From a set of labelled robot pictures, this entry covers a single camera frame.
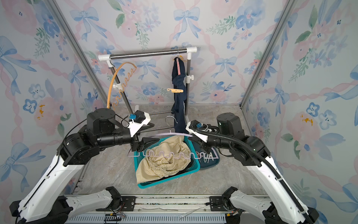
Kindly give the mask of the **beige shorts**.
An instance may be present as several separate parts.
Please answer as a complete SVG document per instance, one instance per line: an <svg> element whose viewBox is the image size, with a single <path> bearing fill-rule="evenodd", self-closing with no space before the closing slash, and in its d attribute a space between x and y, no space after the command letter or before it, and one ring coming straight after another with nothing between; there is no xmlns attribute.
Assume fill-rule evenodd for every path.
<svg viewBox="0 0 358 224"><path fill-rule="evenodd" d="M153 182L183 171L191 162L185 137L175 135L148 149L136 170L137 184Z"/></svg>

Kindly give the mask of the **black shorts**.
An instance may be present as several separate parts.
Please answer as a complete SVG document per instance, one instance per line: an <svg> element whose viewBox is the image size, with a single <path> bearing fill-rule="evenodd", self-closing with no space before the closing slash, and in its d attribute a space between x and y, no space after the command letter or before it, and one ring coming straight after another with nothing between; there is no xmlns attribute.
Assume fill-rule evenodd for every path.
<svg viewBox="0 0 358 224"><path fill-rule="evenodd" d="M194 164L195 164L194 161L190 161L190 163L183 170L181 170L179 173L189 172L191 170L191 168L194 166Z"/></svg>

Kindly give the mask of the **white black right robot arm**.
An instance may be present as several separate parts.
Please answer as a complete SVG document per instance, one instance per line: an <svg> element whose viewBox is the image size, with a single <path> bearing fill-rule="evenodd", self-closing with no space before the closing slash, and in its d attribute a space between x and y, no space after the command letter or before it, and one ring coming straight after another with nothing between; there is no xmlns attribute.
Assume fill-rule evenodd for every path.
<svg viewBox="0 0 358 224"><path fill-rule="evenodd" d="M222 195L229 209L241 209L266 224L314 224L319 213L305 205L278 170L264 142L244 133L240 118L233 113L217 117L217 126L196 125L198 133L205 134L204 143L209 147L228 149L256 177L269 196L259 200L231 187Z"/></svg>

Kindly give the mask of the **orange clothes hanger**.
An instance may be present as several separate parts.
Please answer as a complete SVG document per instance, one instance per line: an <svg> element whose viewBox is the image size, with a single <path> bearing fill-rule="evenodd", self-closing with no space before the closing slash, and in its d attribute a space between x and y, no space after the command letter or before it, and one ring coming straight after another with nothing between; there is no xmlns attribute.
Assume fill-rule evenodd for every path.
<svg viewBox="0 0 358 224"><path fill-rule="evenodd" d="M127 74L127 77L125 77L124 83L121 83L120 81L117 83L116 78L117 78L118 73L120 72L122 67L127 64L132 66L130 69L130 72ZM135 73L136 70L137 70L137 66L131 62L124 62L118 68L115 69L115 72L111 79L108 94L107 94L106 108L109 109L111 107L111 95L112 95L113 89L117 89L119 91L119 93L121 94L121 97L120 97L121 99L124 99L124 97L126 97L125 88L128 86L128 82L130 81L131 77L133 76L133 74Z"/></svg>

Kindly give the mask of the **navy blue shorts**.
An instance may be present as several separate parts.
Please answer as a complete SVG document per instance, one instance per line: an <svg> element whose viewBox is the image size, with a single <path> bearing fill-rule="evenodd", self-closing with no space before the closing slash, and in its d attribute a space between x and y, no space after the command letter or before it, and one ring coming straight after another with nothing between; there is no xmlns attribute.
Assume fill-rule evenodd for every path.
<svg viewBox="0 0 358 224"><path fill-rule="evenodd" d="M179 57L176 57L172 69L173 89L183 91L174 93L174 104L172 106L172 114L175 118L174 129L177 133L188 133L185 120L185 102L187 99L185 79L186 71L184 62Z"/></svg>

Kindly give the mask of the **pink clothes hanger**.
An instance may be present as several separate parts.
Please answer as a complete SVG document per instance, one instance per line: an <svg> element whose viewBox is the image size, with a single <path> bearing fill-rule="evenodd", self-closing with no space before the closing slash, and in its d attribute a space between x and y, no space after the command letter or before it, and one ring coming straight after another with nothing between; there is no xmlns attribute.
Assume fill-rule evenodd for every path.
<svg viewBox="0 0 358 224"><path fill-rule="evenodd" d="M178 50L177 50L176 64L177 64L177 74L179 76L181 75L181 68L180 68L180 56Z"/></svg>

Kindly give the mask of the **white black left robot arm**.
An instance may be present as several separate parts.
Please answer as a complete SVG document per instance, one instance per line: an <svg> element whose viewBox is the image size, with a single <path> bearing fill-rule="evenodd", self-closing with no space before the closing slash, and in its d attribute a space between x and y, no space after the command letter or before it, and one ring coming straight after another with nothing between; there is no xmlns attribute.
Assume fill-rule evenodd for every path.
<svg viewBox="0 0 358 224"><path fill-rule="evenodd" d="M57 149L50 166L31 192L21 201L14 201L9 209L17 224L64 224L68 219L94 211L117 211L123 200L115 187L85 196L65 197L62 190L92 157L103 150L130 145L142 152L157 143L158 138L137 137L137 132L150 123L150 115L136 111L129 125L116 120L112 109L100 108L89 113L86 125L77 133L66 136Z"/></svg>

